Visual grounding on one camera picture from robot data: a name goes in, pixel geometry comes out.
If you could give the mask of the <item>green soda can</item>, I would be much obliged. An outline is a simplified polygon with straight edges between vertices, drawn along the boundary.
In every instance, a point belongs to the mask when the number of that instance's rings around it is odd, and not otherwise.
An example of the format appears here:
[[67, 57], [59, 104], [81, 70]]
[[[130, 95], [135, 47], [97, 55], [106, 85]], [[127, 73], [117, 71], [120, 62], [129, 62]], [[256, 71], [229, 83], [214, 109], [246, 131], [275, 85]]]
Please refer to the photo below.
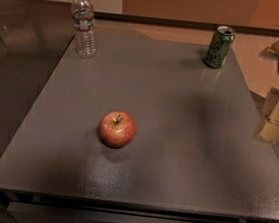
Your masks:
[[204, 63], [212, 69], [222, 67], [235, 38], [236, 34], [233, 28], [224, 25], [217, 27], [204, 58]]

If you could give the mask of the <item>clear plastic water bottle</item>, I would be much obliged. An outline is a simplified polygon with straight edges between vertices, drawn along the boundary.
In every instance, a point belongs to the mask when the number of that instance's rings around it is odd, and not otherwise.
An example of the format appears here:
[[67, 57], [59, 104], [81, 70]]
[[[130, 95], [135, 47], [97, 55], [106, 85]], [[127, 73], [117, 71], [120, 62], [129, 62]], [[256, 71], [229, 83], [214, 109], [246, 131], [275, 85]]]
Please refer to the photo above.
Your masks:
[[90, 0], [73, 0], [71, 16], [75, 29], [75, 50], [82, 58], [96, 55], [95, 17]]

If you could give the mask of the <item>red apple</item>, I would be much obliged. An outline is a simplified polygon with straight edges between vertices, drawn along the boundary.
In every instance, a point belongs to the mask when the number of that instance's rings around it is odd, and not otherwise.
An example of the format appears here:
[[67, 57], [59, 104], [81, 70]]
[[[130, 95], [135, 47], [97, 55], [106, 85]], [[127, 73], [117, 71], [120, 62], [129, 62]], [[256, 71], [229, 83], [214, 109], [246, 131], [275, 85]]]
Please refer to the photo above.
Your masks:
[[103, 143], [111, 148], [122, 148], [131, 142], [136, 126], [129, 114], [110, 111], [99, 123], [98, 132]]

